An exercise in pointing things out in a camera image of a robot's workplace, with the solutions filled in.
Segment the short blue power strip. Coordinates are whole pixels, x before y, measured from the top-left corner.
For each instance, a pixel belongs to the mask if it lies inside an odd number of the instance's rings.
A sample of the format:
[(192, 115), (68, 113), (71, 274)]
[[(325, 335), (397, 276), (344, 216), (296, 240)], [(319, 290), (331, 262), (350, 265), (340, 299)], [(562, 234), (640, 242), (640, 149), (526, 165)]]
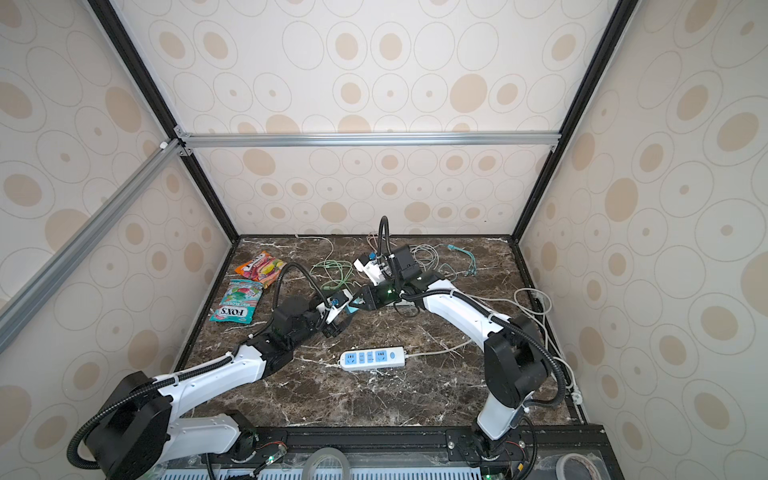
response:
[(350, 350), (340, 356), (339, 365), (347, 372), (401, 368), (406, 354), (402, 347)]

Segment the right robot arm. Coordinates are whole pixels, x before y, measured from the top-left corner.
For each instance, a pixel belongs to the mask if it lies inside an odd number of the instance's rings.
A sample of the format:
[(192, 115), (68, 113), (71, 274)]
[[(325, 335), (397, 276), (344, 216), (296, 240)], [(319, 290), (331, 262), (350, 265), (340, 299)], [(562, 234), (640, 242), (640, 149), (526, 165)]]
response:
[(352, 306), (375, 311), (409, 302), (441, 317), (483, 351), (489, 394), (476, 425), (490, 441), (516, 428), (531, 407), (555, 408), (567, 393), (560, 363), (526, 315), (510, 317), (456, 288), (435, 270), (424, 270), (408, 246), (393, 249), (387, 217), (380, 219), (377, 244), (358, 258), (358, 271), (370, 283), (352, 297)]

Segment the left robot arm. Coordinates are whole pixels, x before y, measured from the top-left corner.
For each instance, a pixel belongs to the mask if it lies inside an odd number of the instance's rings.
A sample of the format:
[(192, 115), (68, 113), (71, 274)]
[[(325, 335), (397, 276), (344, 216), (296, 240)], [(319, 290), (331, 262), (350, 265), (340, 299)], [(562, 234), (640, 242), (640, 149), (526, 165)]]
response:
[(299, 271), (311, 298), (273, 301), (270, 321), (233, 352), (193, 368), (149, 378), (135, 372), (123, 378), (110, 399), (70, 440), (68, 462), (99, 470), (109, 479), (138, 479), (160, 463), (208, 452), (227, 452), (246, 437), (249, 427), (233, 414), (193, 419), (187, 412), (239, 386), (278, 372), (298, 346), (315, 334), (331, 333), (333, 323), (354, 301), (347, 289), (323, 291), (302, 265)]

